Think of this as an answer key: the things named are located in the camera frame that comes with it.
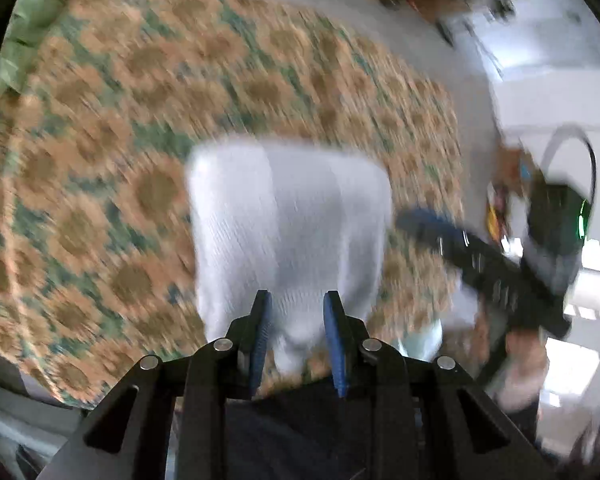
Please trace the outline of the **person right hand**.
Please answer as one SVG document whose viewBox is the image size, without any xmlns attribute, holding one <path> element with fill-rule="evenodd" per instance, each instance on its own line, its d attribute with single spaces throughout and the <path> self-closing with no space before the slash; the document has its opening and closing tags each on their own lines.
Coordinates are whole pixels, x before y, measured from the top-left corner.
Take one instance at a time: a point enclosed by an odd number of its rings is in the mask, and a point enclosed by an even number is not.
<svg viewBox="0 0 600 480">
<path fill-rule="evenodd" d="M 530 408 L 540 398 L 550 361 L 538 330 L 512 330 L 505 338 L 506 367 L 494 400 L 507 414 Z"/>
</svg>

